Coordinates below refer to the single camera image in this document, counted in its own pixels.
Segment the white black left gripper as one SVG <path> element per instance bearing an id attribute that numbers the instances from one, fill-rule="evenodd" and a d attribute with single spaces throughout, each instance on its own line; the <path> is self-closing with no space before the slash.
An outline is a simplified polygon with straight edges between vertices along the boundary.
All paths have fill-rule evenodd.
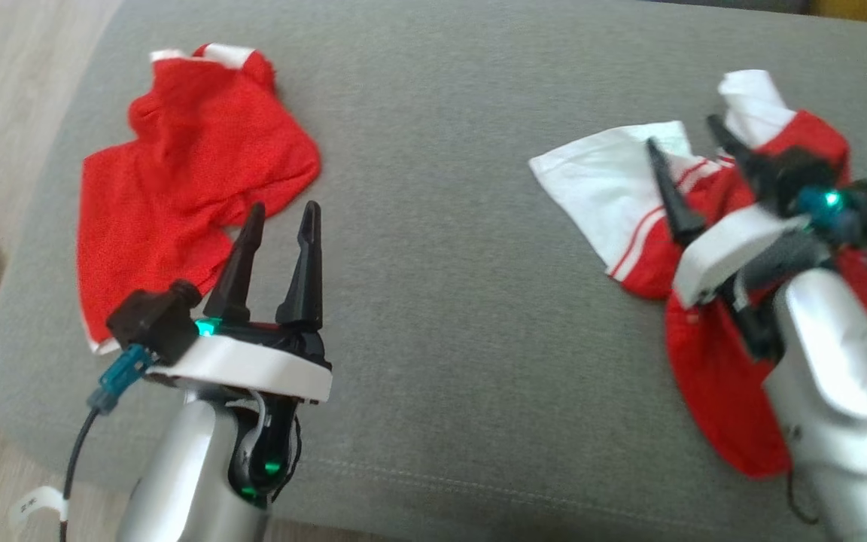
<path id="1" fill-rule="evenodd" d="M 149 380 L 186 390 L 224 390 L 231 397 L 249 391 L 311 403 L 323 403 L 330 397 L 333 367 L 316 332 L 323 326 L 319 202 L 309 200 L 300 220 L 300 253 L 285 299 L 275 314 L 281 327 L 222 322 L 250 321 L 248 292 L 265 220 L 264 203 L 254 203 L 204 306 L 205 317 L 196 320 L 199 337 L 172 366 L 152 367 L 147 373 Z"/>

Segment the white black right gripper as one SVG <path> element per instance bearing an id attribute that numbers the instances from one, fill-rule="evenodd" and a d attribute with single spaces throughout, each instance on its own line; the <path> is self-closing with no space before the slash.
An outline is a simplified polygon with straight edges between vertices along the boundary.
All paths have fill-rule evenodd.
<path id="1" fill-rule="evenodd" d="M 671 306 L 681 311 L 711 302 L 720 287 L 782 236 L 812 231 L 808 217 L 784 218 L 759 203 L 777 199 L 773 160 L 744 144 L 719 114 L 709 114 L 706 123 L 746 182 L 739 174 L 715 174 L 712 181 L 700 181 L 685 194 L 672 179 L 670 162 L 656 139 L 646 140 L 668 230 L 680 250 L 671 280 Z"/>

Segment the red white basketball jersey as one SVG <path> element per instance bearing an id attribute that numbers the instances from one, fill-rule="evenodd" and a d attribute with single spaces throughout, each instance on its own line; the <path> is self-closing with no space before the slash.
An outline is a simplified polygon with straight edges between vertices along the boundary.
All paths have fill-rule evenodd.
<path id="1" fill-rule="evenodd" d="M 744 144 L 775 157 L 802 145 L 844 168 L 850 147 L 823 119 L 787 108 L 764 71 L 730 72 L 719 84 L 725 125 Z M 680 121 L 609 129 L 530 161 L 537 181 L 574 220 L 606 271 L 640 297 L 665 302 L 665 347 L 674 380 L 701 433 L 731 466 L 751 477 L 794 470 L 764 389 L 774 365 L 754 359 L 718 301 L 681 311 L 671 306 L 680 250 L 668 230 L 646 140 L 655 138 L 671 176 L 687 194 L 715 174 L 740 174 L 733 158 L 698 157 Z M 846 250 L 836 266 L 867 309 L 867 257 Z"/>

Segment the red mesh shorts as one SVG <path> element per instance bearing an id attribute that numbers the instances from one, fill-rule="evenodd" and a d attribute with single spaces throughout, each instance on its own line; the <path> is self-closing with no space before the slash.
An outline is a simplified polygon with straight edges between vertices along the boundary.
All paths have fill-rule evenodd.
<path id="1" fill-rule="evenodd" d="M 186 280 L 207 293 L 251 207 L 282 212 L 322 171 L 259 50 L 210 42 L 149 58 L 151 88 L 127 111 L 133 138 L 82 165 L 77 278 L 93 353 L 117 348 L 106 321 L 132 291 Z"/>

